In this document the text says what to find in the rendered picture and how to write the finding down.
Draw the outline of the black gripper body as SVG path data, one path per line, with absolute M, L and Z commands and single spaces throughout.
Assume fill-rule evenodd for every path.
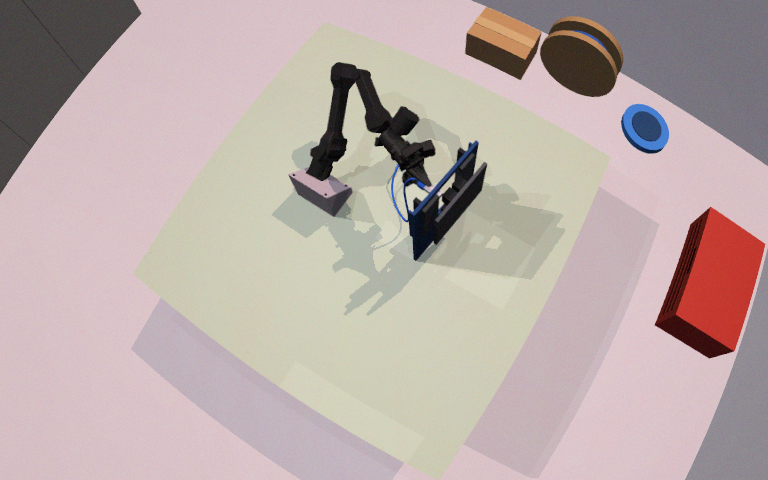
M 407 166 L 412 164 L 414 161 L 419 160 L 420 156 L 419 153 L 416 153 L 419 151 L 420 153 L 423 153 L 423 146 L 419 143 L 411 143 L 408 144 L 408 141 L 397 141 L 395 144 L 392 145 L 392 147 L 389 150 L 389 154 L 391 155 L 391 158 L 396 160 L 396 162 L 400 166 L 400 170 L 404 171 Z M 415 154 L 416 153 L 416 154 Z M 410 174 L 407 172 L 403 173 L 402 181 L 403 184 L 407 181 L 407 177 L 409 177 Z

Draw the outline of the blue cable plug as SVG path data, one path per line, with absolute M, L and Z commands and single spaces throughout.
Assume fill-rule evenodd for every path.
M 399 164 L 398 164 L 398 166 L 396 167 L 396 169 L 395 169 L 395 172 L 394 172 L 394 174 L 393 174 L 393 178 L 392 178 L 392 183 L 391 183 L 391 192 L 392 192 L 392 198 L 393 198 L 393 202 L 394 202 L 394 205 L 395 205 L 395 207 L 396 207 L 396 210 L 397 210 L 397 212 L 399 213 L 399 215 L 401 216 L 401 218 L 402 218 L 402 219 L 403 219 L 405 222 L 409 222 L 409 214 L 408 214 L 409 208 L 408 208 L 408 204 L 407 204 L 407 198 L 406 198 L 406 184 L 407 184 L 409 181 L 412 181 L 412 180 L 417 180 L 417 179 L 416 179 L 416 178 L 411 178 L 411 179 L 408 179 L 408 180 L 405 182 L 405 184 L 404 184 L 404 187 L 403 187 L 403 192 L 404 192 L 404 199 L 405 199 L 405 204 L 406 204 L 406 209 L 407 209 L 407 214 L 408 214 L 408 220 L 406 220 L 406 219 L 405 219 L 405 218 L 404 218 L 404 217 L 401 215 L 401 213 L 400 213 L 400 211 L 399 211 L 399 209 L 398 209 L 398 207 L 397 207 L 397 205 L 396 205 L 396 202 L 395 202 L 395 199 L 394 199 L 394 193 L 393 193 L 393 182 L 394 182 L 395 174 L 396 174 L 396 172 L 397 172 L 397 169 L 398 169 L 398 168 L 399 168 Z M 417 180 L 417 181 L 418 181 L 418 180 Z M 435 187 L 435 186 L 434 186 L 434 185 L 432 185 L 432 184 L 431 184 L 431 186 L 430 186 L 430 187 L 427 187 L 426 185 L 424 185 L 424 184 L 423 184 L 423 183 L 421 183 L 420 181 L 418 181 L 418 182 L 419 182 L 419 183 L 418 183 L 418 188 L 420 188 L 421 190 L 424 190 L 424 191 L 426 191 L 426 192 L 428 192 L 428 193 L 430 193 L 430 192 L 432 191 L 432 189 Z M 439 190 L 439 191 L 438 191 L 438 193 L 437 193 L 436 195 L 438 195 L 438 196 L 439 196 L 439 198 L 441 198 L 441 197 L 442 197 L 442 195 L 443 195 L 443 192 Z

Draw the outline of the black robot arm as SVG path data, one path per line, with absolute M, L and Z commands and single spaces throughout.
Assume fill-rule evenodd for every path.
M 311 148 L 313 157 L 306 174 L 323 181 L 330 176 L 333 162 L 338 162 L 346 151 L 347 139 L 343 137 L 348 93 L 351 86 L 356 85 L 366 109 L 365 120 L 368 131 L 381 133 L 375 138 L 374 146 L 384 146 L 389 152 L 397 141 L 402 141 L 402 135 L 408 135 L 420 121 L 417 114 L 401 106 L 394 118 L 380 103 L 375 86 L 368 70 L 357 69 L 349 63 L 337 62 L 331 67 L 331 82 L 333 95 L 328 118 L 327 130 L 321 137 L 319 145 Z

